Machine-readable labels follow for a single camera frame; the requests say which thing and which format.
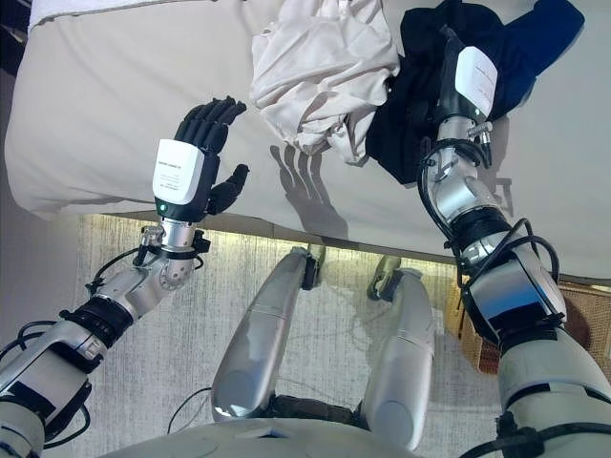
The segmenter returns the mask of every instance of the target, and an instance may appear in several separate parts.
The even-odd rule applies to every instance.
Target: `bed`
[[[276,19],[281,0],[92,3],[94,11],[40,8],[32,16],[5,145],[20,206],[43,218],[153,210],[158,140],[172,137],[195,105],[230,94],[248,110],[231,126],[219,177],[239,163],[251,174],[231,218],[217,219],[216,228],[275,237],[286,228],[382,251],[448,255],[416,189],[373,159],[349,166],[332,151],[303,156],[286,148],[248,102],[252,36]],[[382,3],[401,52],[403,12],[437,2]],[[534,3],[486,2],[504,21]],[[482,179],[513,220],[528,217],[554,244],[563,274],[604,283],[611,279],[611,54],[600,36],[611,11],[573,3],[584,30],[525,103],[495,124],[495,166]]]

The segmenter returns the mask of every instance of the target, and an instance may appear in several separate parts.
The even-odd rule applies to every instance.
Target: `white cloth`
[[[251,99],[280,138],[307,154],[365,155],[373,114],[399,72],[378,0],[286,0],[253,38]]]

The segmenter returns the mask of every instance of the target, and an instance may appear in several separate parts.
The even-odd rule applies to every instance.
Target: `robot finger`
[[[184,129],[181,128],[182,124],[186,124],[186,127]],[[182,121],[179,128],[179,131],[181,131],[181,136],[179,136],[179,133],[177,133],[175,139],[184,141],[185,143],[191,143],[192,145],[196,145],[199,147],[200,145],[195,143],[194,139],[196,138],[198,133],[206,129],[206,124],[207,123],[202,122],[201,119],[191,119],[190,121]]]
[[[195,132],[193,136],[193,141],[191,143],[193,143],[198,148],[201,148],[202,146],[206,144],[205,140],[206,138],[208,138],[208,135],[210,134],[210,130],[214,127],[216,123],[202,121],[202,120],[198,120],[198,123],[200,124],[200,126],[198,130]]]
[[[219,122],[222,124],[231,124],[236,117],[238,117],[245,111],[246,105],[241,102],[238,102],[219,117]]]
[[[229,128],[226,124],[215,122],[210,129],[210,133],[204,140],[202,148],[217,155],[221,152],[221,149],[227,140],[228,133]]]
[[[218,121],[225,112],[231,110],[231,108],[235,105],[236,101],[232,97],[228,96],[225,98],[225,100],[219,101],[214,107],[212,107],[212,110],[205,118],[206,121]]]
[[[210,113],[220,104],[222,104],[221,100],[218,100],[216,97],[213,98],[211,102],[206,103],[205,105],[200,105],[200,109],[193,113],[193,118],[200,120],[208,119],[210,117]]]

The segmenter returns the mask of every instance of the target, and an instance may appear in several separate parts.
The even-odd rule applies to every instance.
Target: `robot forearm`
[[[504,412],[497,423],[498,440],[463,456],[483,456],[485,449],[503,449],[506,458],[568,458],[584,452],[607,456],[611,386],[563,328],[566,309],[557,286],[556,253],[532,233],[526,219],[510,226],[477,179],[477,166],[488,166],[491,159],[489,149],[481,147],[485,139],[474,135],[490,130],[484,124],[486,104],[477,99],[486,84],[474,76],[476,90],[469,91],[459,81],[473,68],[485,71],[487,58],[448,36],[438,137],[424,155],[418,190],[448,239],[446,246],[453,249],[462,300],[476,331],[501,351],[498,381]],[[463,52],[469,56],[462,58],[470,64],[466,68],[457,57]],[[522,225],[526,236],[518,232]],[[548,251],[552,275],[543,267],[537,245]],[[464,284],[462,274],[469,276]]]

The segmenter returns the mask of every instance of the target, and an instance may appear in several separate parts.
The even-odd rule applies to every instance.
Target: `silver metal arm segment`
[[[212,385],[215,421],[258,417],[267,409],[309,257],[293,248],[246,310]]]
[[[129,326],[188,280],[193,259],[171,258],[193,251],[195,226],[165,219],[151,232],[158,235],[148,240],[157,254],[148,252],[142,265],[109,279],[74,313],[62,313],[65,321],[53,325],[0,371],[0,444],[4,444],[0,450],[25,449],[26,441],[30,451],[39,454],[38,437],[49,441],[70,422],[91,392],[88,374],[107,350]],[[15,422],[29,422],[27,427],[2,415],[19,409],[34,414],[15,417]],[[27,434],[5,432],[20,430]]]
[[[359,410],[369,429],[414,450],[422,437],[431,390],[434,323],[421,274],[395,271],[392,319]]]

